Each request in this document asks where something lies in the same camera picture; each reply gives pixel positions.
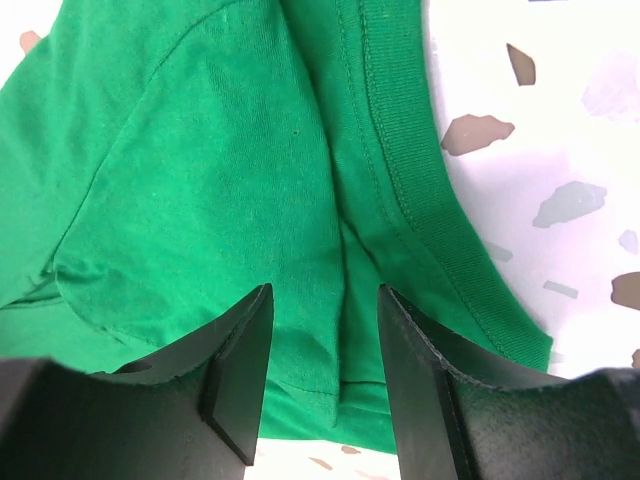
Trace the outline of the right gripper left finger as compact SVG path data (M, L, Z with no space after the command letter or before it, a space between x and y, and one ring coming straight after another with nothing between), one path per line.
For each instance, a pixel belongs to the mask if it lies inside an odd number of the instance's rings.
M273 290L114 373L1 364L5 479L240 479L255 458Z

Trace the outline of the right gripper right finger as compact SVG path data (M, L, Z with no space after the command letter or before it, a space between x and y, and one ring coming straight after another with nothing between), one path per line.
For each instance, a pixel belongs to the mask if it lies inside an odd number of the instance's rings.
M495 355L389 286L378 325L405 479L635 479L639 374L574 380Z

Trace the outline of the green polo shirt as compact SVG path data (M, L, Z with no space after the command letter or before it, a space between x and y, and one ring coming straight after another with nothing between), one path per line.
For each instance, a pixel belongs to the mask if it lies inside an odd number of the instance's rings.
M274 290L260 433L393 452L389 284L536 370L460 207L418 1L66 1L1 91L1 353L112 371Z

